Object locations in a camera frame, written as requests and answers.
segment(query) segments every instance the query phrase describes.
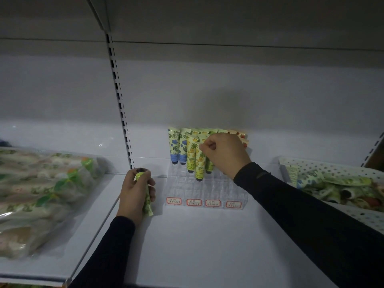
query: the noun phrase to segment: white perforated basket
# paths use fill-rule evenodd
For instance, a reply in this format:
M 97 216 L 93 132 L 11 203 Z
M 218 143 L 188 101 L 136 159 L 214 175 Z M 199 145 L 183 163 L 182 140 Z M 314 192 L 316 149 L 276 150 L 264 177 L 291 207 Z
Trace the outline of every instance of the white perforated basket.
M 306 173 L 313 170 L 319 170 L 323 174 L 328 173 L 335 177 L 369 177 L 372 178 L 374 182 L 384 185 L 384 173 L 374 169 L 351 167 L 346 165 L 330 164 L 315 160 L 296 159 L 290 157 L 280 157 L 279 164 L 297 165 L 299 167 L 300 175 L 305 175 Z M 384 234 L 384 213 L 336 203 L 326 203 Z

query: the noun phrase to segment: green tube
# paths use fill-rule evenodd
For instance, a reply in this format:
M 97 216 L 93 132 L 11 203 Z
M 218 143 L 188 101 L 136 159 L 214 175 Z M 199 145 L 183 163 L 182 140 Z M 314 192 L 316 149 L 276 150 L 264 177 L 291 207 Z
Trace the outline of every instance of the green tube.
M 140 176 L 142 174 L 144 174 L 145 170 L 140 168 L 138 169 L 138 173 L 136 174 L 136 180 L 138 180 L 140 178 Z M 152 216 L 153 215 L 153 212 L 152 212 L 152 208 L 151 208 L 151 197 L 149 196 L 149 188 L 148 188 L 148 185 L 146 187 L 146 190 L 145 190 L 145 201 L 144 201 L 144 206 L 143 206 L 143 213 L 148 215 L 148 216 Z

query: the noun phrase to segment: price label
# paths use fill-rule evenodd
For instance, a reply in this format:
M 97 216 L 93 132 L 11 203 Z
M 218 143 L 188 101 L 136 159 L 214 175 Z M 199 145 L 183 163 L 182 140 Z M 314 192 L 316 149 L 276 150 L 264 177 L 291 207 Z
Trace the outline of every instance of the price label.
M 180 205 L 181 204 L 181 198 L 168 197 L 167 198 L 167 203 L 168 204 L 173 204 L 173 205 Z
M 220 200 L 206 200 L 205 206 L 207 207 L 219 207 L 221 205 Z
M 225 207 L 227 208 L 241 208 L 242 203 L 239 201 L 227 201 Z
M 202 201 L 200 199 L 187 199 L 188 206 L 201 206 Z

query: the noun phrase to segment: clear plastic organizer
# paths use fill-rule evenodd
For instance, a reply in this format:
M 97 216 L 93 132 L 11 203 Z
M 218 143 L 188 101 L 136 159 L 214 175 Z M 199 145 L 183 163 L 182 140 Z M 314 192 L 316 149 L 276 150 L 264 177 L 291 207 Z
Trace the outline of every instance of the clear plastic organizer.
M 199 182 L 195 173 L 189 173 L 186 165 L 170 162 L 166 186 L 166 205 L 186 207 L 243 209 L 248 194 L 231 179 L 214 168 L 211 174 L 205 173 Z

